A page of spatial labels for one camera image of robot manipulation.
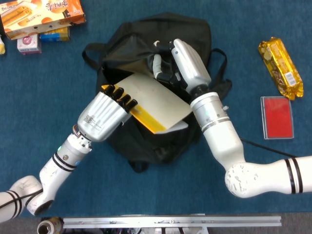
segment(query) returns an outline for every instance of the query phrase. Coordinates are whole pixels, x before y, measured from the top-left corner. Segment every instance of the white robot link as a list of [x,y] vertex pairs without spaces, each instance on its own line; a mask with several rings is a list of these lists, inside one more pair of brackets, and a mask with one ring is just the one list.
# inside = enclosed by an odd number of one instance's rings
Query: white robot link
[[[238,197],[276,191],[285,194],[312,192],[312,156],[280,160],[268,165],[247,163],[238,137],[217,93],[209,92],[211,78],[198,53],[175,39],[168,51],[179,70],[175,78],[192,97],[191,109],[215,159],[224,167],[225,183]],[[157,80],[168,80],[161,71],[161,57],[155,55],[153,72]],[[62,183],[92,150],[91,142],[104,141],[131,116],[137,102],[123,89],[108,86],[86,107],[73,133],[40,172],[40,181],[27,176],[9,191],[0,193],[0,222],[17,217],[24,207],[33,215],[46,211]]]

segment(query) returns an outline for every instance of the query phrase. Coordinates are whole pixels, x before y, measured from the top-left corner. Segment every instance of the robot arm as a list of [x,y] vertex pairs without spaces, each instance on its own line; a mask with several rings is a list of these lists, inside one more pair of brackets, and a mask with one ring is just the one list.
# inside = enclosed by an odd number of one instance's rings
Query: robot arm
[[[312,192],[312,156],[279,160],[261,165],[247,163],[243,144],[217,93],[209,92],[211,78],[198,53],[187,43],[169,43],[182,78],[182,88],[191,95],[191,109],[215,159],[224,167],[225,183],[235,196],[247,198],[265,192],[296,194]],[[154,74],[161,68],[155,57]]]
[[24,207],[33,215],[45,212],[53,203],[59,187],[92,150],[92,142],[104,141],[130,117],[137,105],[123,89],[109,85],[85,108],[73,133],[40,171],[41,183],[34,176],[17,181],[9,191],[0,193],[0,223],[17,217]]

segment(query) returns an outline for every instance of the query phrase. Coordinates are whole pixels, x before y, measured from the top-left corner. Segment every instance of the yellow package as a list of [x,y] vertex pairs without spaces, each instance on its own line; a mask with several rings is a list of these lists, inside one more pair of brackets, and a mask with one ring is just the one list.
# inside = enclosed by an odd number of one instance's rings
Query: yellow package
[[290,100],[303,97],[303,82],[282,40],[271,37],[259,44],[258,51],[279,92]]

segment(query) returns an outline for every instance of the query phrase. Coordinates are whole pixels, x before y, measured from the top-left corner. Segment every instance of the black cable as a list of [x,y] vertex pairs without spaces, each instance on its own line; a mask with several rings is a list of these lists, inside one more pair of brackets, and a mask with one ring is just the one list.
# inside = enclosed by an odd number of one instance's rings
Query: black cable
[[246,139],[243,139],[243,138],[240,138],[240,140],[245,142],[245,143],[247,143],[247,144],[253,145],[255,147],[259,147],[259,148],[262,148],[262,149],[265,149],[265,150],[268,150],[268,151],[271,151],[271,152],[274,152],[274,153],[277,153],[277,154],[280,154],[280,155],[285,155],[287,157],[292,157],[292,158],[298,157],[298,156],[295,156],[295,155],[292,155],[292,154],[285,153],[283,151],[275,150],[275,149],[272,149],[270,147],[254,143],[254,142],[252,142],[250,140],[246,140]]
[[22,199],[24,198],[27,198],[27,197],[30,197],[30,196],[33,196],[33,195],[38,195],[40,193],[43,192],[43,189],[40,189],[39,191],[37,192],[34,192],[32,194],[29,194],[29,195],[25,195],[25,196],[21,196],[20,198],[18,199],[12,199],[11,201],[8,201],[7,203],[4,203],[3,205],[0,206],[0,209],[2,209],[3,207],[6,207],[7,205],[10,205],[11,203],[15,202],[15,201],[21,201]]

